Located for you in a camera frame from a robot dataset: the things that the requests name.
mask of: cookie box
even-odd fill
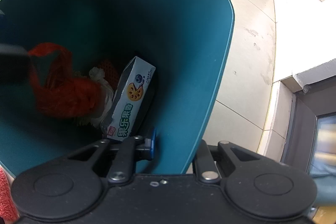
[[[104,137],[123,141],[130,136],[154,71],[153,65],[137,56],[128,63],[120,77],[112,107],[100,124]]]

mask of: cookie illustration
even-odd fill
[[[127,87],[127,97],[131,101],[138,101],[141,99],[143,95],[143,87],[139,87],[136,89],[135,85],[133,83],[130,83]]]

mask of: blue bucket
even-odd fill
[[[226,63],[230,0],[0,0],[0,10],[20,34],[13,42],[0,33],[1,43],[60,44],[72,51],[74,70],[88,72],[104,58],[126,65],[135,52],[153,64],[159,84],[143,128],[157,129],[156,160],[137,171],[186,171]],[[0,95],[0,162],[11,175],[100,138],[37,112],[28,82],[2,85]]]

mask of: white wall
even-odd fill
[[[274,0],[274,82],[290,75],[303,86],[336,75],[336,0]]]

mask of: glass pane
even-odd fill
[[[336,205],[336,115],[317,120],[317,139],[310,175],[318,188],[319,206]]]

